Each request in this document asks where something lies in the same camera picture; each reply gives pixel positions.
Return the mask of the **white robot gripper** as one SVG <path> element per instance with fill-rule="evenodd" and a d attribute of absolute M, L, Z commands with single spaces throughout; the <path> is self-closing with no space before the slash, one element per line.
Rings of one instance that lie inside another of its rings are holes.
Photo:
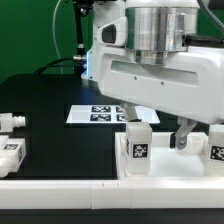
<path fill-rule="evenodd" d="M 164 66 L 156 66 L 135 62 L 126 49 L 104 47 L 97 69 L 100 92 L 126 101 L 121 109 L 127 121 L 138 119 L 133 104 L 180 116 L 171 148 L 186 147 L 196 121 L 224 122 L 224 49 L 190 47 L 170 53 Z"/>

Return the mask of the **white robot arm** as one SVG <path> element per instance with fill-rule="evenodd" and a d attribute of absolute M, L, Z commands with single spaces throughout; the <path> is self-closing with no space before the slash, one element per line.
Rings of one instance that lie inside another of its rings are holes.
<path fill-rule="evenodd" d="M 82 78 L 125 109 L 178 117 L 174 146 L 198 122 L 224 122 L 224 48 L 196 34 L 202 0 L 93 0 L 93 44 Z"/>

